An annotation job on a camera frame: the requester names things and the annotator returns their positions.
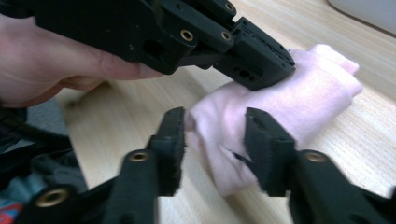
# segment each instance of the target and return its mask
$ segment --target cloth fold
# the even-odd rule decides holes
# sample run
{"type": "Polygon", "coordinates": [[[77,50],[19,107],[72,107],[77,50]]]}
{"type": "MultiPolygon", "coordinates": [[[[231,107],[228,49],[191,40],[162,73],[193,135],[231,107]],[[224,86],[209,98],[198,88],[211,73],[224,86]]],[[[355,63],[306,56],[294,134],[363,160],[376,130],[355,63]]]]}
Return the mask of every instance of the cloth fold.
{"type": "Polygon", "coordinates": [[[290,50],[296,71],[274,86],[250,91],[230,82],[194,105],[185,118],[189,146],[208,160],[221,195],[257,182],[232,152],[248,158],[243,145],[247,107],[271,114],[296,140],[296,149],[347,109],[362,86],[359,66],[329,46],[290,50]]]}

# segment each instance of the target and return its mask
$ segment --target wooden table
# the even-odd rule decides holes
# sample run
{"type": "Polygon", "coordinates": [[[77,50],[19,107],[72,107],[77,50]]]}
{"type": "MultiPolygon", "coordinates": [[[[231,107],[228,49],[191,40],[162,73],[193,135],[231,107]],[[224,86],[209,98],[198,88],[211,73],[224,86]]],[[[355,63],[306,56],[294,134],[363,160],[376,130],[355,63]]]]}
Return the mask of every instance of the wooden table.
{"type": "MultiPolygon", "coordinates": [[[[325,0],[234,0],[247,17],[287,48],[328,44],[359,63],[364,91],[311,143],[361,187],[383,196],[396,185],[396,38],[337,11],[325,0]]],[[[86,94],[58,96],[90,187],[118,173],[121,158],[144,148],[168,109],[189,108],[230,81],[210,69],[180,68],[172,76],[110,81],[86,94]]],[[[161,198],[162,223],[291,223],[287,200],[253,187],[222,198],[207,164],[187,149],[182,188],[161,198]]]]}

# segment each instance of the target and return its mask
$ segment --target hand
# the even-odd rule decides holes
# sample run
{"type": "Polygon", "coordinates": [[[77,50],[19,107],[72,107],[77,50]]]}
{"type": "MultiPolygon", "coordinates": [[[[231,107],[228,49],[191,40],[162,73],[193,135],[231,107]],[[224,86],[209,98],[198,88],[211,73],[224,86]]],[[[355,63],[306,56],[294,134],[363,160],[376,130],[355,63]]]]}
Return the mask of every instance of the hand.
{"type": "Polygon", "coordinates": [[[102,50],[35,26],[34,18],[0,14],[0,106],[26,107],[47,101],[62,88],[89,91],[106,79],[161,74],[102,50]]]}
{"type": "Polygon", "coordinates": [[[272,87],[249,91],[231,82],[210,93],[186,116],[189,146],[208,160],[219,193],[228,195],[257,180],[234,153],[248,158],[243,144],[248,107],[272,115],[304,149],[316,133],[347,109],[361,84],[356,63],[332,48],[291,50],[296,71],[272,87]]]}

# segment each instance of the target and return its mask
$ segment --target table surface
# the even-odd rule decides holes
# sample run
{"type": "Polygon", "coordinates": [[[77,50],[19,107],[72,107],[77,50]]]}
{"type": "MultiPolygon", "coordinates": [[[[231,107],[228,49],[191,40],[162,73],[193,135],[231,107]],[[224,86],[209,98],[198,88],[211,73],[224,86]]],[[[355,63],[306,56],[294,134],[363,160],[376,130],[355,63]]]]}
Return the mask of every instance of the table surface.
{"type": "MultiPolygon", "coordinates": [[[[234,0],[247,17],[287,48],[322,43],[359,63],[364,90],[309,148],[327,153],[352,183],[383,196],[396,185],[396,38],[357,21],[326,0],[234,0]]],[[[172,76],[110,81],[88,93],[57,99],[89,186],[118,173],[121,158],[144,148],[163,113],[189,108],[230,81],[209,69],[180,68],[172,76]]],[[[287,200],[256,187],[228,197],[217,193],[207,164],[189,148],[182,188],[161,198],[161,223],[291,223],[287,200]]]]}

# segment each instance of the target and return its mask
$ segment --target pink fabric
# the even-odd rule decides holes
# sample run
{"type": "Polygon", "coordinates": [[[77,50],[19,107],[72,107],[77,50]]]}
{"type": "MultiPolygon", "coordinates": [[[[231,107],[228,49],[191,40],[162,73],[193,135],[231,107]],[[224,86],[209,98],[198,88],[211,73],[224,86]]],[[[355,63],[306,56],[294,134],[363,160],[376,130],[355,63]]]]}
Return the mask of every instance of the pink fabric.
{"type": "Polygon", "coordinates": [[[243,146],[247,107],[270,113],[304,149],[316,133],[347,109],[361,84],[353,77],[359,66],[329,46],[290,51],[296,71],[260,91],[230,82],[194,105],[186,116],[189,147],[208,160],[221,195],[257,182],[244,163],[243,146]]]}

